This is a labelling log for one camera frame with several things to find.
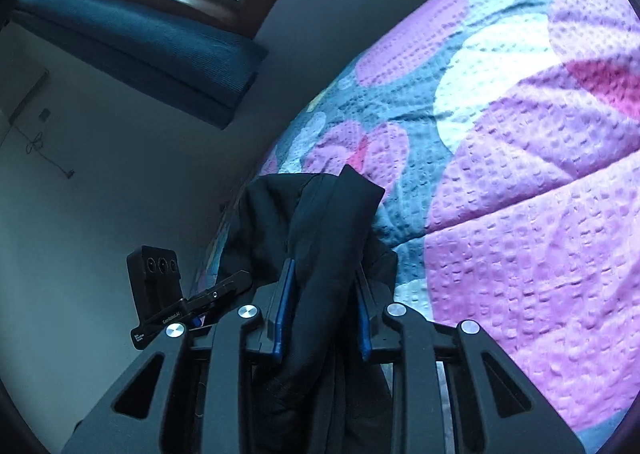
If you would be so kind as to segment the black zip jacket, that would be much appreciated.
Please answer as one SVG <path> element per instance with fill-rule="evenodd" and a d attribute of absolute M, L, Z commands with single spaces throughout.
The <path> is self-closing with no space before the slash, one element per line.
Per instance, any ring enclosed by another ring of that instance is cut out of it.
<path fill-rule="evenodd" d="M 256 368 L 258 453 L 390 452 L 393 404 L 378 365 L 357 346 L 359 272 L 392 288 L 398 258 L 372 232 L 383 188 L 350 166 L 332 174 L 272 174 L 247 186 L 219 274 L 277 281 L 295 263 L 290 343 L 283 360 Z"/>

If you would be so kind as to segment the blue curtain right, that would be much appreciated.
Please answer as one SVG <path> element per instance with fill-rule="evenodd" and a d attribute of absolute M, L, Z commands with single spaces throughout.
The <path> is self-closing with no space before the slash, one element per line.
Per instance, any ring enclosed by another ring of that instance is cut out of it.
<path fill-rule="evenodd" d="M 245 36 L 121 0 L 18 0 L 11 19 L 218 129 L 230 125 L 267 56 Z"/>

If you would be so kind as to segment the colourful dotted bedspread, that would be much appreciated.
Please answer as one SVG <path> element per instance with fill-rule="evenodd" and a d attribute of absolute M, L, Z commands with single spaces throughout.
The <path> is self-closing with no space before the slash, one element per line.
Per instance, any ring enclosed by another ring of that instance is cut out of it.
<path fill-rule="evenodd" d="M 639 0 L 428 0 L 292 122 L 254 180 L 383 188 L 371 365 L 387 453 L 639 448 Z M 217 241 L 224 245 L 246 184 Z M 213 318 L 208 452 L 255 450 L 277 281 Z"/>

